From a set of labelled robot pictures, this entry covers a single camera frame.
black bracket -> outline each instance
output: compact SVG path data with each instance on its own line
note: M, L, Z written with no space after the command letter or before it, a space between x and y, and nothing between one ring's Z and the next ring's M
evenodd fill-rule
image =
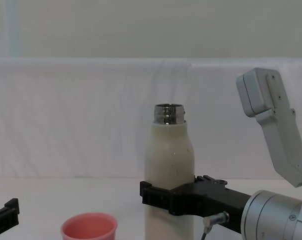
M142 203L168 210L171 215L207 217L221 212L229 214L229 222L222 226L241 233L241 217L250 195L226 188L227 181L207 175L198 176L194 182L171 190L140 182Z
M17 198L13 198L4 204L4 208L0 209L0 234L19 224L19 213L19 201Z

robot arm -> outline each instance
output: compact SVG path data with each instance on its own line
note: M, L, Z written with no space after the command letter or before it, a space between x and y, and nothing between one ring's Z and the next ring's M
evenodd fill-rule
M278 71L255 68L236 80L244 113L261 125L276 172L302 186L302 140ZM241 220L244 240L302 240L302 202L268 191L255 193Z
M255 68L236 80L244 113L261 125L274 169L302 186L302 140L279 72Z

bottle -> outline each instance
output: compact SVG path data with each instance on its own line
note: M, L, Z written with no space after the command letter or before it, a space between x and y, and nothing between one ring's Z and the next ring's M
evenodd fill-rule
M154 187L173 189L195 179L195 157L185 110L180 104L158 104L145 152L144 179ZM145 207L145 240L194 240L193 216L173 216Z

table surface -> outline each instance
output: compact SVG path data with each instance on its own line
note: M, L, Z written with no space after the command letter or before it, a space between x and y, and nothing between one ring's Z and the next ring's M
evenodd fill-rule
M144 239L144 206L140 178L0 178L0 208L11 198L20 204L19 225L0 240L59 240L60 226L85 212L105 212L118 220L116 240ZM264 189L302 199L302 188L284 180L228 180L228 188L246 194ZM195 217L195 239L203 230ZM206 240L241 240L238 233L215 226Z

pink cup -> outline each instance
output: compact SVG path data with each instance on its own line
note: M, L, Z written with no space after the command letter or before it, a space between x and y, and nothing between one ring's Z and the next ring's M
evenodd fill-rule
M73 216L61 226L63 240L115 240L117 220L106 213Z

